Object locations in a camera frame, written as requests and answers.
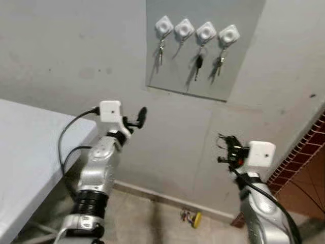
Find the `yellow object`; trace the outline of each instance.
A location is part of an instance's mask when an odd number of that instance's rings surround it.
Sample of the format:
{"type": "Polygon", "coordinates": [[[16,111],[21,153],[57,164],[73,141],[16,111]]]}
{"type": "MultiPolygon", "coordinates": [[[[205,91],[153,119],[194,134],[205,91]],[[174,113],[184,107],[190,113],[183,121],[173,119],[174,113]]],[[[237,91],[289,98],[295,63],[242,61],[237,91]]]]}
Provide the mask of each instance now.
{"type": "Polygon", "coordinates": [[[195,215],[194,217],[194,221],[193,221],[193,228],[197,228],[200,224],[200,221],[201,221],[201,217],[202,217],[202,214],[201,212],[198,212],[197,215],[195,215]]]}

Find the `baseboard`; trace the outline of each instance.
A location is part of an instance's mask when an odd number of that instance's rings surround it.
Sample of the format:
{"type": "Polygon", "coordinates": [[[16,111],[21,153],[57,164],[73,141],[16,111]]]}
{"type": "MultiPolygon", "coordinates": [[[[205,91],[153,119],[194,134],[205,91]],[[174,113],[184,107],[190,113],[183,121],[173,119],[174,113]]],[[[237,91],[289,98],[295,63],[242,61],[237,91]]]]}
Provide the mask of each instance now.
{"type": "Polygon", "coordinates": [[[137,195],[140,197],[149,198],[152,201],[166,203],[179,208],[187,208],[190,211],[200,211],[204,216],[208,216],[212,219],[225,223],[231,223],[232,220],[235,218],[234,215],[230,215],[229,213],[224,213],[192,202],[184,201],[179,198],[160,194],[158,192],[142,187],[137,187],[135,185],[128,184],[119,180],[115,181],[114,188],[119,191],[128,192],[130,194],[137,195]]]}

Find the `white table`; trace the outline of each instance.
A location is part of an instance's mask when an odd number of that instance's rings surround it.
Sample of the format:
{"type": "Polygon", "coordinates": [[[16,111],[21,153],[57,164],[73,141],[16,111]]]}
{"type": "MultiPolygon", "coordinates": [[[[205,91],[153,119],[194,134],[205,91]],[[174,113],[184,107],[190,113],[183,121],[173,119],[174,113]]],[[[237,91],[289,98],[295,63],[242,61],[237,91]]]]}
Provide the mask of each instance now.
{"type": "MultiPolygon", "coordinates": [[[[0,99],[0,243],[9,244],[61,179],[57,140],[73,116],[0,99]]],[[[87,145],[96,123],[78,120],[62,154],[87,145]]],[[[70,167],[77,157],[71,157],[70,167]]]]}

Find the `gray panel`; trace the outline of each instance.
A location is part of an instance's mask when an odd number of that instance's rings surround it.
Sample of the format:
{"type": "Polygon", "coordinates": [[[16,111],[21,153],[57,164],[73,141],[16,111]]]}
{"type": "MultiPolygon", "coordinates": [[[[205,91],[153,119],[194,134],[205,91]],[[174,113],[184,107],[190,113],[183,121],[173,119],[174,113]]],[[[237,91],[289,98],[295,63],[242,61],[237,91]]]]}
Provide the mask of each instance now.
{"type": "Polygon", "coordinates": [[[265,0],[147,0],[147,86],[226,101],[264,3],[265,0]],[[175,33],[170,33],[165,39],[163,65],[157,65],[159,38],[154,25],[164,15],[174,26],[184,18],[188,18],[195,29],[206,21],[211,21],[217,32],[230,24],[237,26],[241,38],[228,49],[220,76],[214,80],[209,77],[221,51],[214,38],[205,45],[203,65],[194,81],[195,59],[200,49],[195,34],[180,46],[175,33]]]}

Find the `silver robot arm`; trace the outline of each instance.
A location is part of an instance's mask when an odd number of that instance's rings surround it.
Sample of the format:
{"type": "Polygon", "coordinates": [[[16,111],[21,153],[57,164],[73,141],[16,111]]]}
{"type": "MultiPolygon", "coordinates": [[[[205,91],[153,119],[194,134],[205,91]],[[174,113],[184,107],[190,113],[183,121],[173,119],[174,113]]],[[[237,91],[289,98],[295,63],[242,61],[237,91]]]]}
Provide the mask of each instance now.
{"type": "Polygon", "coordinates": [[[65,217],[54,243],[103,244],[105,208],[112,191],[122,147],[133,129],[142,128],[147,109],[142,108],[136,121],[122,116],[119,101],[100,103],[101,122],[107,123],[106,136],[89,151],[88,162],[78,183],[78,195],[71,213],[65,217]]]}
{"type": "Polygon", "coordinates": [[[232,177],[239,187],[240,210],[247,224],[250,243],[295,243],[287,218],[281,209],[247,185],[249,182],[272,196],[259,174],[271,166],[275,145],[269,142],[251,141],[248,147],[243,147],[235,136],[220,135],[220,138],[227,144],[228,156],[219,157],[218,162],[229,164],[232,177]]]}

